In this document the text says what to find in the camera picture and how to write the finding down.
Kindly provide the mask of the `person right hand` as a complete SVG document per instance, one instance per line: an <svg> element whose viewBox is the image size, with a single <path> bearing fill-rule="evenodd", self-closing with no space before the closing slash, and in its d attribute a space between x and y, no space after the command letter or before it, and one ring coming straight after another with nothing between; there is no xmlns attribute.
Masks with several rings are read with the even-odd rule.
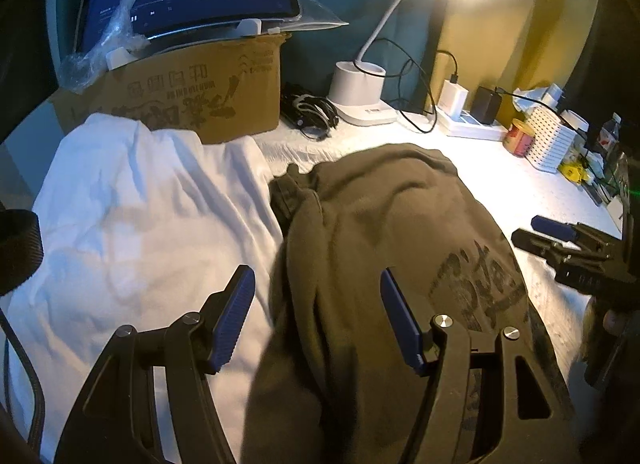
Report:
<svg viewBox="0 0 640 464"><path fill-rule="evenodd" d="M582 360L593 364L608 359L624 323L607 301L591 296L582 321Z"/></svg>

